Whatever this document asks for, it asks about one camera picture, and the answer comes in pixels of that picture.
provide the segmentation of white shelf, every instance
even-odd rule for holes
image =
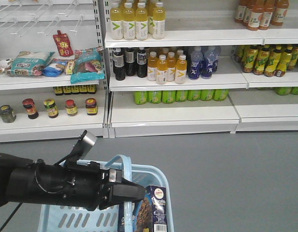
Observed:
[[[37,106],[39,116],[29,119],[22,106],[22,101],[32,98]],[[57,118],[49,118],[43,101],[53,98],[59,108]],[[95,98],[98,103],[98,114],[87,115],[85,100]],[[78,107],[76,116],[68,116],[64,107],[67,99],[73,99]],[[73,138],[88,130],[96,136],[103,136],[105,128],[105,90],[98,90],[96,94],[62,95],[54,93],[34,93],[17,95],[0,95],[0,106],[9,104],[17,116],[13,123],[4,123],[0,117],[0,142],[41,140],[52,138]]]
[[[136,105],[132,92],[113,93],[110,137],[234,131],[239,117],[229,99]]]
[[[298,96],[279,96],[273,90],[230,91],[240,116],[236,131],[298,130]]]
[[[219,58],[218,70],[208,80],[201,77],[197,80],[187,78],[182,85],[174,81],[159,85],[155,81],[149,81],[146,77],[126,76],[125,80],[117,81],[114,76],[111,76],[109,83],[110,91],[247,88],[247,86],[247,81],[229,57]]]

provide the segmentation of packaged food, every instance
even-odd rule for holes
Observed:
[[[102,66],[102,47],[75,50],[75,70],[71,84],[105,78]]]
[[[21,51],[12,62],[11,76],[40,76],[54,52]]]

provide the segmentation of plastic bottle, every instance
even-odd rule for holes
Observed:
[[[288,63],[292,59],[292,48],[291,45],[288,45],[286,50],[283,51],[275,72],[277,77],[283,77],[285,75]]]
[[[148,38],[148,12],[143,2],[138,4],[135,13],[136,20],[136,38],[138,40],[146,40]]]
[[[282,26],[284,17],[288,11],[289,1],[288,0],[279,0],[276,4],[275,13],[273,19],[271,20],[272,25]]]
[[[175,80],[175,72],[176,72],[175,53],[169,52],[166,62],[167,62],[167,78],[166,78],[166,80],[174,81]]]
[[[135,75],[134,48],[132,47],[125,49],[125,70],[128,76]]]
[[[147,53],[144,47],[140,47],[137,52],[137,76],[146,77],[147,76]]]
[[[166,55],[160,55],[157,62],[157,84],[164,85],[167,79],[167,62]]]
[[[123,11],[123,37],[126,40],[135,39],[135,11],[132,8],[131,2],[124,4],[125,10]]]
[[[269,45],[264,45],[261,51],[259,51],[257,55],[257,59],[255,61],[253,73],[255,75],[262,75],[264,73],[265,64],[269,58]]]
[[[204,54],[204,63],[202,68],[202,78],[204,79],[210,79],[212,76],[213,71],[213,63],[216,59],[216,47],[215,46],[209,46],[208,51]]]
[[[276,67],[282,55],[281,45],[277,45],[276,49],[270,52],[269,58],[264,70],[264,75],[272,77],[275,74]]]
[[[148,70],[147,70],[147,79],[150,81],[155,81],[157,78],[157,53],[150,52],[150,57],[148,58]]]
[[[298,44],[294,45],[292,49],[292,58],[288,63],[287,70],[293,70],[295,68],[296,62],[298,61]]]
[[[268,29],[274,11],[275,11],[275,0],[267,0],[264,5],[264,12],[259,26],[260,30]]]
[[[250,16],[251,16],[252,9],[253,9],[255,2],[256,2],[256,0],[249,0],[249,2],[247,4],[246,13],[245,13],[244,19],[242,21],[242,24],[244,26],[248,26],[248,24],[249,24]]]
[[[242,21],[244,20],[248,1],[249,0],[239,0],[239,4],[235,15],[235,20],[234,20],[236,23],[242,23]]]
[[[180,55],[176,63],[175,82],[177,84],[185,83],[186,74],[187,74],[186,55]]]
[[[123,16],[119,3],[112,3],[110,10],[110,36],[114,40],[123,39]]]
[[[247,26],[248,30],[258,30],[260,22],[264,12],[264,1],[265,0],[256,0],[252,12],[250,15],[250,20]]]
[[[189,71],[189,78],[196,80],[200,76],[201,65],[203,60],[203,54],[201,53],[201,47],[194,47],[194,51],[191,53],[191,65]]]
[[[163,39],[165,36],[165,9],[163,2],[157,2],[153,10],[153,38]]]
[[[113,71],[116,80],[123,81],[125,79],[124,57],[121,48],[115,48],[113,51]]]

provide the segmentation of sauce jar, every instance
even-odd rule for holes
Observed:
[[[28,113],[29,119],[35,119],[38,117],[38,112],[35,107],[35,103],[32,98],[27,98],[22,101],[23,107]]]
[[[45,100],[44,106],[47,110],[49,118],[55,118],[59,115],[59,111],[58,111],[58,108],[56,106],[54,99],[49,98],[49,99]]]
[[[65,102],[65,108],[69,116],[75,116],[78,113],[76,104],[73,100],[67,100]]]
[[[94,98],[86,99],[86,109],[87,109],[87,115],[97,114],[97,103]]]
[[[14,122],[17,117],[10,105],[2,105],[0,107],[0,116],[5,123]]]

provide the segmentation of bottle label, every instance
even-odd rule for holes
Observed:
[[[262,17],[261,22],[260,22],[260,26],[262,26],[262,27],[268,27],[272,15],[273,15],[273,12],[264,12],[263,13],[263,17]]]
[[[153,34],[154,39],[163,39],[165,36],[165,20],[153,21]]]
[[[148,21],[136,22],[136,38],[146,40],[148,38]]]
[[[273,21],[276,23],[282,23],[287,11],[288,11],[288,9],[282,9],[282,8],[276,7]]]
[[[110,21],[111,23],[111,38],[121,40],[123,38],[123,21]]]
[[[258,28],[262,19],[263,13],[252,12],[248,26],[251,28]]]
[[[243,20],[244,19],[244,16],[245,16],[246,9],[247,9],[246,6],[240,6],[239,5],[238,6],[238,9],[237,9],[237,13],[236,13],[235,19]]]
[[[147,79],[150,81],[155,81],[156,80],[156,70],[157,68],[152,68],[148,66],[148,71],[147,71]]]
[[[175,79],[175,72],[176,72],[176,68],[168,68],[167,69],[167,81],[173,81]]]
[[[135,21],[123,21],[123,36],[126,40],[135,39]]]
[[[123,55],[117,56],[117,55],[113,55],[113,61],[115,63],[115,66],[118,68],[121,68],[124,66],[124,59],[123,59]]]

